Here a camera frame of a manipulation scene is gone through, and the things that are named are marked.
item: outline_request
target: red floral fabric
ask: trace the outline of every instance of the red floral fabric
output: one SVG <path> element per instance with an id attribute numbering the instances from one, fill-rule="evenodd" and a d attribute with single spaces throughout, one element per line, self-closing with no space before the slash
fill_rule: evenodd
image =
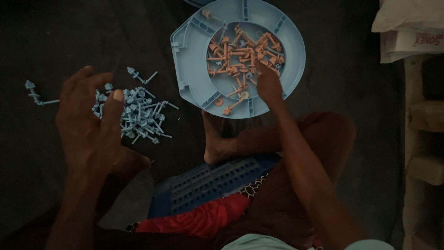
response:
<path id="1" fill-rule="evenodd" d="M 240 193 L 200 205 L 182 214 L 140 222 L 136 232 L 181 233 L 213 238 L 219 229 L 239 219 L 251 200 Z"/>

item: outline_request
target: foot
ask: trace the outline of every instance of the foot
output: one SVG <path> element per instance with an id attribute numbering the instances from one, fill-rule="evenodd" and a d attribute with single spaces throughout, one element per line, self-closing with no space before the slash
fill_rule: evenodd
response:
<path id="1" fill-rule="evenodd" d="M 134 176 L 151 167 L 151 160 L 125 146 L 120 146 L 119 154 L 111 172 L 123 183 L 129 183 Z"/>
<path id="2" fill-rule="evenodd" d="M 211 115 L 202 110 L 203 125 L 205 127 L 205 154 L 204 160 L 208 164 L 215 164 L 231 156 L 234 156 L 236 151 L 235 138 L 222 138 L 220 132 L 222 126 L 219 126 L 218 131 L 215 125 L 210 121 Z"/>

